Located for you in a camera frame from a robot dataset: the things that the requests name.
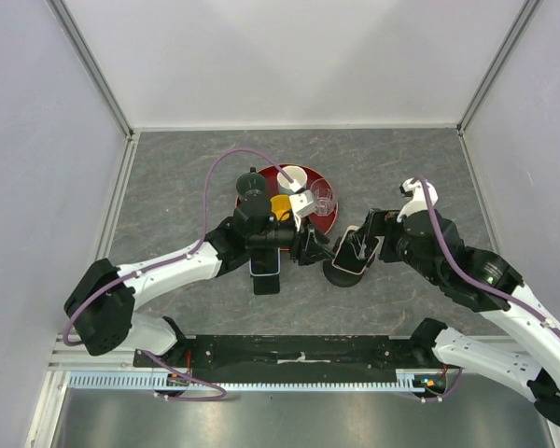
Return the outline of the black round-base phone stand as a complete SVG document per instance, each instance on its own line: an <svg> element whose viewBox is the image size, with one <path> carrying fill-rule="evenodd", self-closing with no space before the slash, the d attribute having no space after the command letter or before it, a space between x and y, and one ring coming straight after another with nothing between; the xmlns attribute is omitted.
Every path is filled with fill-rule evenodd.
<svg viewBox="0 0 560 448"><path fill-rule="evenodd" d="M367 261L358 259L355 249L350 243L345 243L343 237L336 241L333 249L335 257L323 262L323 274L336 287L353 287L362 279Z"/></svg>

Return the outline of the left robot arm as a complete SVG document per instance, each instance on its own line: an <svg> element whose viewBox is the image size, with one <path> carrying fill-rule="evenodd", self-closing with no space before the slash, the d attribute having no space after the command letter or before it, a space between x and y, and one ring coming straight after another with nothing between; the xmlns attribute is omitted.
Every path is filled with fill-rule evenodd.
<svg viewBox="0 0 560 448"><path fill-rule="evenodd" d="M154 259L115 266L95 261L64 304L68 317L63 343L82 345L92 356L119 347L150 353L166 367L186 356L183 334L170 317L150 317L139 308L159 296L248 266L257 294L279 290L280 254L312 260L317 233L309 216L315 196L309 190L288 196L276 215L266 194L245 196L232 216L195 243Z"/></svg>

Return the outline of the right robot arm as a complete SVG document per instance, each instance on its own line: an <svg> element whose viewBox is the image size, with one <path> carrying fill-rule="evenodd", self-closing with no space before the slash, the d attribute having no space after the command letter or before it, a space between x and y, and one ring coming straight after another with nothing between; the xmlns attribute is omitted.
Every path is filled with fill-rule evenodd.
<svg viewBox="0 0 560 448"><path fill-rule="evenodd" d="M453 221L427 210L398 218L396 210L372 209L363 239L382 241L378 258L403 262L453 302L481 315L512 337L524 353L478 343L443 323L426 319L432 331L409 343L411 361L436 361L478 373L531 401L560 427L560 321L537 299L523 277L498 254L467 246Z"/></svg>

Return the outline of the beige case phone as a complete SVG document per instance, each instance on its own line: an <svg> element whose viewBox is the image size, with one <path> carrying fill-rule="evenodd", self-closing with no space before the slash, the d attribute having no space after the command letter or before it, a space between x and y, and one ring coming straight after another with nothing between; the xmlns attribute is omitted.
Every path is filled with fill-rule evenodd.
<svg viewBox="0 0 560 448"><path fill-rule="evenodd" d="M371 266L381 245L379 236L369 236L357 226L348 226L335 250L331 266L344 273L362 275Z"/></svg>

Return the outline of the blue case phone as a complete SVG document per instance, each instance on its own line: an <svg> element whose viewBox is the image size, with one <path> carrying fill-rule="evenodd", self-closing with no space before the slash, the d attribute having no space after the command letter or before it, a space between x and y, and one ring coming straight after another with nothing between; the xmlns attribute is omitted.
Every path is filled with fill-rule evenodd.
<svg viewBox="0 0 560 448"><path fill-rule="evenodd" d="M250 253L249 273L252 277L270 277L280 274L279 248L254 248Z"/></svg>

